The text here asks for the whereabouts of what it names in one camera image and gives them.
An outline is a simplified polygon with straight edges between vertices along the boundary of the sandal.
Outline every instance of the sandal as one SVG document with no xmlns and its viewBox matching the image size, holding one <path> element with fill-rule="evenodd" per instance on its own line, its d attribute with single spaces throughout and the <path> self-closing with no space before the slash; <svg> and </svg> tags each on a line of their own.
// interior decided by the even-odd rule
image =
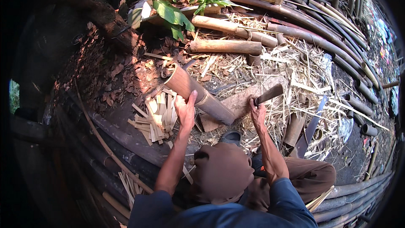
<svg viewBox="0 0 405 228">
<path fill-rule="evenodd" d="M 230 130 L 222 135 L 220 142 L 228 144 L 236 144 L 240 147 L 240 141 L 242 140 L 242 134 L 237 130 Z"/>
</svg>

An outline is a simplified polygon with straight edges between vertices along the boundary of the blue shirt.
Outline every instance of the blue shirt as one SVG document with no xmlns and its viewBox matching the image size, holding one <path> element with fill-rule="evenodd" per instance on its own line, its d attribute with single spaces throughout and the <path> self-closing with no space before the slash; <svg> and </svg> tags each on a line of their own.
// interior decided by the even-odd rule
<svg viewBox="0 0 405 228">
<path fill-rule="evenodd" d="M 318 225 L 291 181 L 281 178 L 270 187 L 267 213 L 237 203 L 206 204 L 176 213 L 172 199 L 165 191 L 136 195 L 128 228 L 137 227 L 317 228 Z"/>
</svg>

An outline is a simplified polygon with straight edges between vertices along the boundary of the brown fabric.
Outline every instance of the brown fabric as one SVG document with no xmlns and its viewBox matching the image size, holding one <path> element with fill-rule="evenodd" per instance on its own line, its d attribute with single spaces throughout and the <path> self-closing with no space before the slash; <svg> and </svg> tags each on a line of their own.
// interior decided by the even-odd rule
<svg viewBox="0 0 405 228">
<path fill-rule="evenodd" d="M 327 191 L 336 180 L 335 168 L 326 162 L 284 157 L 290 180 L 305 204 Z M 264 178 L 256 178 L 249 187 L 246 207 L 267 211 L 270 205 L 270 186 Z"/>
<path fill-rule="evenodd" d="M 200 203 L 235 202 L 254 179 L 250 157 L 235 144 L 203 145 L 194 154 L 194 164 L 190 190 Z"/>
</svg>

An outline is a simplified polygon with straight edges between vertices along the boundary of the forearm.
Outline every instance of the forearm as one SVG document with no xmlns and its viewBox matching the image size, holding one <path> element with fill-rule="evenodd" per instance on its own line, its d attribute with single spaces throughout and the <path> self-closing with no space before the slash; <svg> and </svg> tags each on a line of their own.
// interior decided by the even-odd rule
<svg viewBox="0 0 405 228">
<path fill-rule="evenodd" d="M 190 131 L 180 128 L 167 159 L 156 179 L 155 191 L 164 190 L 173 195 L 183 171 L 185 150 Z"/>
<path fill-rule="evenodd" d="M 259 126 L 256 129 L 262 146 L 262 162 L 267 172 L 267 180 L 271 185 L 280 178 L 289 178 L 288 168 L 283 156 L 267 133 L 267 128 Z"/>
</svg>

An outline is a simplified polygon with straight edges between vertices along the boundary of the chopping block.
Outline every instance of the chopping block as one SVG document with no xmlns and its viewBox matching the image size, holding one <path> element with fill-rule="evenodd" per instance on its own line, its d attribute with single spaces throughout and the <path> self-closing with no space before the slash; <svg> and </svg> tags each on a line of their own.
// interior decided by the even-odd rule
<svg viewBox="0 0 405 228">
<path fill-rule="evenodd" d="M 252 85 L 251 87 L 246 88 L 245 90 L 224 99 L 223 101 L 221 101 L 221 103 L 235 114 L 235 119 L 242 118 L 246 114 L 250 113 L 250 105 L 248 103 L 250 95 L 260 96 L 276 84 L 285 86 L 284 81 L 285 79 L 282 77 L 269 77 L 262 84 Z M 278 105 L 280 99 L 276 99 L 274 101 L 274 104 Z M 205 132 L 210 132 L 221 126 L 225 126 L 224 124 L 215 120 L 213 117 L 211 117 L 209 114 L 204 113 L 203 111 L 201 111 L 200 113 L 200 119 Z"/>
</svg>

